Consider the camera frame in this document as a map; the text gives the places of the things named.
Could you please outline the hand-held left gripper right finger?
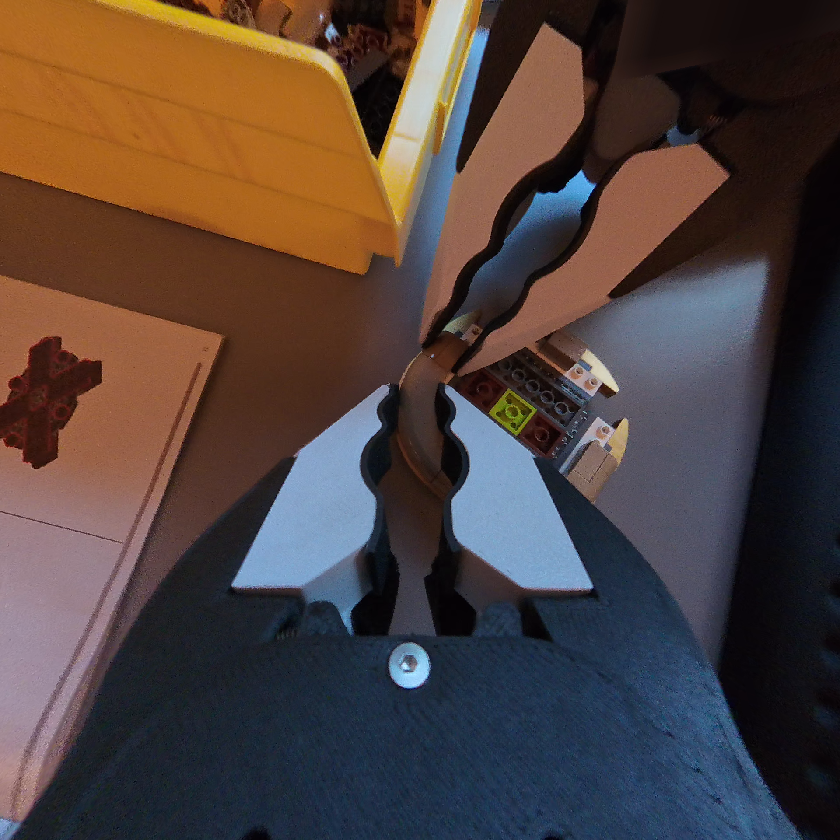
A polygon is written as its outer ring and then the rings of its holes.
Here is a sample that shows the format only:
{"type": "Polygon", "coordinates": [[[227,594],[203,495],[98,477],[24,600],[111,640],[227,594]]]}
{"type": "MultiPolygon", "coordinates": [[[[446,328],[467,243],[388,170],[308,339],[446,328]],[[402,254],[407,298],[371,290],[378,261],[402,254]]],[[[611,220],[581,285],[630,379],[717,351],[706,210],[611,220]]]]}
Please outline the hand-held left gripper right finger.
{"type": "Polygon", "coordinates": [[[587,597],[593,584],[540,470],[501,427],[448,385],[435,396],[442,435],[434,486],[445,493],[425,587],[436,634],[468,636],[487,609],[587,597]]]}

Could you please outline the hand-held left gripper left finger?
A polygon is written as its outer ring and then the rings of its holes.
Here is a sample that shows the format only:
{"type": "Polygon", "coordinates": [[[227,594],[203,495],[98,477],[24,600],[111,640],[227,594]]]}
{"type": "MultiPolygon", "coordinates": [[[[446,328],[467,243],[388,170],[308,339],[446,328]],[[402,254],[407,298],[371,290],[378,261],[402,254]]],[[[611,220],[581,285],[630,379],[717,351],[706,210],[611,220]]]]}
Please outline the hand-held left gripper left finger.
{"type": "Polygon", "coordinates": [[[300,450],[235,590],[330,602],[353,634],[387,633],[399,573],[378,486],[398,403],[398,387],[384,385],[300,450]]]}

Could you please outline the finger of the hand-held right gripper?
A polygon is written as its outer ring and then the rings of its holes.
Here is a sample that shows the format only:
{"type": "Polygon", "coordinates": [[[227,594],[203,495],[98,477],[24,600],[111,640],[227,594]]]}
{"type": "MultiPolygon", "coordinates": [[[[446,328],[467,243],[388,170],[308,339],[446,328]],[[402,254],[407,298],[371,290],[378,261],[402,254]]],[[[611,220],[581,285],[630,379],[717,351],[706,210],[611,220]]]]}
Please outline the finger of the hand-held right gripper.
{"type": "Polygon", "coordinates": [[[582,243],[537,279],[507,324],[486,329],[466,374],[560,329],[608,302],[609,293],[729,177],[700,144],[629,157],[597,198],[582,243]]]}
{"type": "Polygon", "coordinates": [[[584,110],[581,49],[542,24],[466,162],[457,164],[423,311],[424,345],[501,251],[511,220],[536,191],[532,173],[562,150],[584,110]]]}

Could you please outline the toy brick model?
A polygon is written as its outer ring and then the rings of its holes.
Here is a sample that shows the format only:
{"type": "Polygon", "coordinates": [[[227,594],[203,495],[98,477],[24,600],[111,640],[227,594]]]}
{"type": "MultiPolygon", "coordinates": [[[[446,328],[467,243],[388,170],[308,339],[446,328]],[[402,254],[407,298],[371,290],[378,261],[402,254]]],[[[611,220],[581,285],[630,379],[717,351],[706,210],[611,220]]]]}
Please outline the toy brick model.
{"type": "Polygon", "coordinates": [[[454,379],[456,391],[533,455],[545,457],[589,501],[620,466],[628,421],[593,411],[618,385],[588,346],[558,330],[454,379]]]}

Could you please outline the tan arch brick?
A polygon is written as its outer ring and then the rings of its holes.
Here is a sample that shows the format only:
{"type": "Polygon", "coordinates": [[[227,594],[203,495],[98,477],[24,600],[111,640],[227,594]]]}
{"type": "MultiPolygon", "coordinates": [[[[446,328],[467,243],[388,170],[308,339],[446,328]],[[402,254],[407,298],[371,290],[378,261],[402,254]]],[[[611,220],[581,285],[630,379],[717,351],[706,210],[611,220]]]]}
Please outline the tan arch brick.
{"type": "Polygon", "coordinates": [[[470,354],[481,329],[447,330],[407,367],[400,382],[397,437],[406,462],[419,479],[441,497],[448,525],[489,522],[501,511],[501,490],[491,488],[508,460],[510,442],[490,417],[482,414],[452,385],[461,378],[455,367],[470,354]]]}

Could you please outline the pile of brown toy bricks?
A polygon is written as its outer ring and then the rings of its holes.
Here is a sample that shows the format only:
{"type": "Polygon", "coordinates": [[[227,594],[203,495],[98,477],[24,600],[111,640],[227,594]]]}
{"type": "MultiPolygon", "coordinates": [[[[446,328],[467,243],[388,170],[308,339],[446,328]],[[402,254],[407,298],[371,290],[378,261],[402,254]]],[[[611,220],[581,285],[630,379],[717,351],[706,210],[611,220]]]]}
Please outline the pile of brown toy bricks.
{"type": "Polygon", "coordinates": [[[374,156],[382,150],[428,1],[169,1],[316,47],[342,68],[374,156]]]}

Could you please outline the yellow plastic bin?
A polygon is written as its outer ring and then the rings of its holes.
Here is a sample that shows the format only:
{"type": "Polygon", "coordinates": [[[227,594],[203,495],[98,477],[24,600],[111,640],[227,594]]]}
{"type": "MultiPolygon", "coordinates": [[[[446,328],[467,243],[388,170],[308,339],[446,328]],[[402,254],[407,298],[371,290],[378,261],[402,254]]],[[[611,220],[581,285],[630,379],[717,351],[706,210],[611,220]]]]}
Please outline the yellow plastic bin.
{"type": "Polygon", "coordinates": [[[318,49],[158,2],[1,13],[3,172],[363,274],[402,261],[480,2],[433,2],[378,157],[318,49]]]}

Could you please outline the grey desk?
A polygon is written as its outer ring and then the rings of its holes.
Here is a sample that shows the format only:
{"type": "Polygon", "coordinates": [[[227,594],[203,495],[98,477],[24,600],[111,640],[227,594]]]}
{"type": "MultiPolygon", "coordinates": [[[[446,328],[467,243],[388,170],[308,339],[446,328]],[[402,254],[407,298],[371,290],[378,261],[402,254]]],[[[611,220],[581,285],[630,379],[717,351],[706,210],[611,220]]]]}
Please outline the grey desk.
{"type": "MultiPolygon", "coordinates": [[[[182,553],[281,459],[418,350],[434,248],[487,31],[479,29],[403,263],[365,276],[2,175],[2,275],[225,337],[92,685],[182,553]]],[[[629,419],[597,506],[717,665],[763,425],[800,193],[570,326],[629,419]]]]}

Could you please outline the open instruction booklet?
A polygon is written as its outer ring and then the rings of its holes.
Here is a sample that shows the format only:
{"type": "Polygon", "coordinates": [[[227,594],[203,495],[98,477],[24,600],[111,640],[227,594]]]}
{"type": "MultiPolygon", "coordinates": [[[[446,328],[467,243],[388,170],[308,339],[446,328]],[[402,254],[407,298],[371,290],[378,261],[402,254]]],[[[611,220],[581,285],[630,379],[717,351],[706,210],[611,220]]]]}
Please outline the open instruction booklet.
{"type": "Polygon", "coordinates": [[[66,748],[223,338],[7,277],[1,291],[1,796],[66,748]]]}

